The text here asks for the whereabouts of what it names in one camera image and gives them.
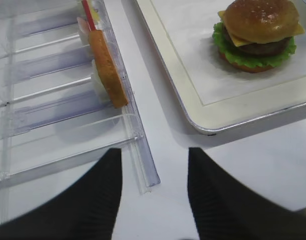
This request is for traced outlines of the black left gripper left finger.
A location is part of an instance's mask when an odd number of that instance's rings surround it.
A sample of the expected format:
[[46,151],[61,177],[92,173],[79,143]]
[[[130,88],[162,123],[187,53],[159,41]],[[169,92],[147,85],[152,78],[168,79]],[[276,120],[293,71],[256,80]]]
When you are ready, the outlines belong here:
[[0,240],[110,240],[122,195],[121,149],[109,149],[65,191],[0,225]]

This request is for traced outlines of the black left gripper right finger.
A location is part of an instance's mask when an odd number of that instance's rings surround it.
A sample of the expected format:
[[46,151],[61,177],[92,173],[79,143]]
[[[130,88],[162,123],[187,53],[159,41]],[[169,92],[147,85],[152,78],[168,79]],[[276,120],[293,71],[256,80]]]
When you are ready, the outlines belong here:
[[189,149],[187,190],[201,240],[306,240],[306,216],[253,192],[201,148]]

